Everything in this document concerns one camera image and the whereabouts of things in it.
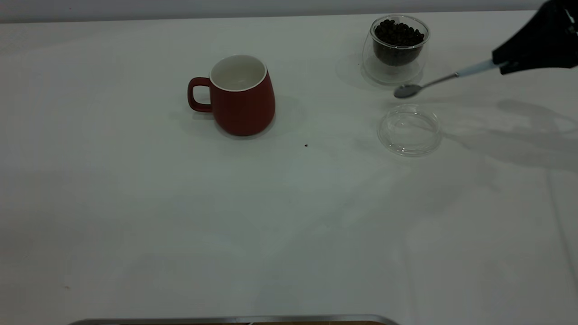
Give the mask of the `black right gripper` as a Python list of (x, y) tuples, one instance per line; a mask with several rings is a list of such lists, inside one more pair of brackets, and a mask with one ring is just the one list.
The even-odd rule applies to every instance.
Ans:
[[(493, 50), (493, 63), (500, 64), (500, 74), (513, 74), (545, 68), (577, 66), (576, 0), (548, 0), (518, 32)], [(518, 60), (540, 47), (539, 61)]]

